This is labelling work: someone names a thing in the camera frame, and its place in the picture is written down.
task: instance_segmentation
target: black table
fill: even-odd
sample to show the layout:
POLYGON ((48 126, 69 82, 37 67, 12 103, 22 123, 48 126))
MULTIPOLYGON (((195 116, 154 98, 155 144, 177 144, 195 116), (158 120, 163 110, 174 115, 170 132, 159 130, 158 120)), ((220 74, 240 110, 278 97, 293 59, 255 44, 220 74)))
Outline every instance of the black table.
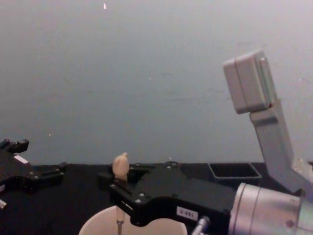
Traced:
MULTIPOLYGON (((288 192, 272 180, 264 163, 253 164, 263 176, 259 186, 288 192)), ((97 187, 96 175, 108 165, 69 164, 63 182, 33 195, 7 192, 0 198, 8 207, 0 212, 1 235, 78 235, 96 213, 113 206, 109 194, 97 187)), ((183 164, 187 176, 209 180, 207 164, 183 164)))

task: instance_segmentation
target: white wall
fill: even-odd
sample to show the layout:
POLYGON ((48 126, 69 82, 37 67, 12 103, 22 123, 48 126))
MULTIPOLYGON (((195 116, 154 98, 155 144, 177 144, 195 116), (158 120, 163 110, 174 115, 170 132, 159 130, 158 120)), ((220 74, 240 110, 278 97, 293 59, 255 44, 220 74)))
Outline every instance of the white wall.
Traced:
POLYGON ((313 160, 311 0, 105 1, 0 3, 1 138, 30 162, 262 161, 222 69, 261 47, 313 160))

